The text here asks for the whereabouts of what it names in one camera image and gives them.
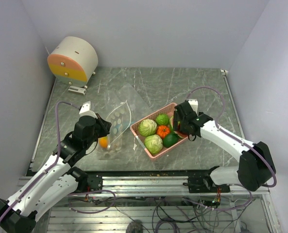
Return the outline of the orange mango fruit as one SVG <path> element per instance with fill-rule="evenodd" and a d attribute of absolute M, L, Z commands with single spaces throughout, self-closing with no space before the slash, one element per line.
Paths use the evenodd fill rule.
<path fill-rule="evenodd" d="M 108 147 L 109 141 L 108 141 L 108 137 L 101 137 L 99 139 L 99 145 L 101 148 L 106 149 Z"/>

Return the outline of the watermelon slice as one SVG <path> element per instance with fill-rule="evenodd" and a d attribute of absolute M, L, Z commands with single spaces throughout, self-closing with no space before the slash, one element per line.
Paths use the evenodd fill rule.
<path fill-rule="evenodd" d="M 173 116 L 169 119 L 169 128 L 171 131 L 173 130 Z"/>

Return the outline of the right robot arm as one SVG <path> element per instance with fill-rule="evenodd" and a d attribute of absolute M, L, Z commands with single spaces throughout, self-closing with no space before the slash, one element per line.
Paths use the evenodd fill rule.
<path fill-rule="evenodd" d="M 235 135 L 219 125 L 212 117 L 197 112 L 198 102 L 186 100 L 175 106 L 173 129 L 188 137 L 206 139 L 229 153 L 238 161 L 237 166 L 211 168 L 203 179 L 203 188 L 215 191 L 220 185 L 239 184 L 249 191 L 267 186 L 272 179 L 276 185 L 276 169 L 268 145 L 254 143 Z"/>

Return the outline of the dotted clear zip bag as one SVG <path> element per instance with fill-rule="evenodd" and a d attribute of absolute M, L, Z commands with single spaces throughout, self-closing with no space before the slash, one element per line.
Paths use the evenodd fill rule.
<path fill-rule="evenodd" d="M 131 111 L 127 102 L 115 108 L 105 120 L 112 124 L 110 133 L 107 135 L 109 144 L 106 149 L 103 149 L 98 143 L 97 150 L 103 153 L 101 160 L 112 160 L 116 159 L 122 149 L 122 135 L 131 125 Z"/>

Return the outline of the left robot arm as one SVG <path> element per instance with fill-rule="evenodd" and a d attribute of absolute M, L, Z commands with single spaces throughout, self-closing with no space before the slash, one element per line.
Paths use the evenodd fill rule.
<path fill-rule="evenodd" d="M 75 164 L 90 146 L 110 133 L 99 115 L 81 116 L 42 168 L 7 200 L 0 199 L 0 227 L 7 233 L 30 233 L 40 218 L 65 196 L 87 188 L 87 174 Z"/>

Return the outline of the dark green avocado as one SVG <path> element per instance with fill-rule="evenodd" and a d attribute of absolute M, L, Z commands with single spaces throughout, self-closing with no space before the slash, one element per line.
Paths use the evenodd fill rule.
<path fill-rule="evenodd" d="M 169 133 L 163 139 L 163 146 L 166 148 L 170 148 L 174 144 L 176 144 L 179 140 L 179 136 L 176 133 Z"/>

